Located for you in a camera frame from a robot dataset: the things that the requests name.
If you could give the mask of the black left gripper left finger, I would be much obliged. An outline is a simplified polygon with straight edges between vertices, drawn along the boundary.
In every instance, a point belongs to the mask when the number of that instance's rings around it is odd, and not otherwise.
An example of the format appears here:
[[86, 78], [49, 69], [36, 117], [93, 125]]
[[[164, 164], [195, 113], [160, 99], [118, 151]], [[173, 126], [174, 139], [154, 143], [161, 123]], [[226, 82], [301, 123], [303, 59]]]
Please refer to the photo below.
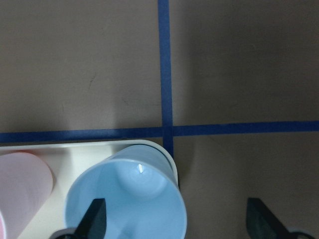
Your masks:
[[103, 239], [107, 228], [105, 199], [94, 199], [76, 228], [77, 239]]

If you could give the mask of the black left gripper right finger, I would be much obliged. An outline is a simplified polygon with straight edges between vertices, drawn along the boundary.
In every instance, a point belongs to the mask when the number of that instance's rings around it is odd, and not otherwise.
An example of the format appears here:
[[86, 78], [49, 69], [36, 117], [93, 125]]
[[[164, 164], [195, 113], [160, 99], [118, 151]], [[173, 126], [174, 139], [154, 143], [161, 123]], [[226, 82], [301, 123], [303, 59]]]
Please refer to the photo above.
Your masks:
[[246, 229], [251, 239], [293, 239], [279, 219], [259, 198], [248, 198]]

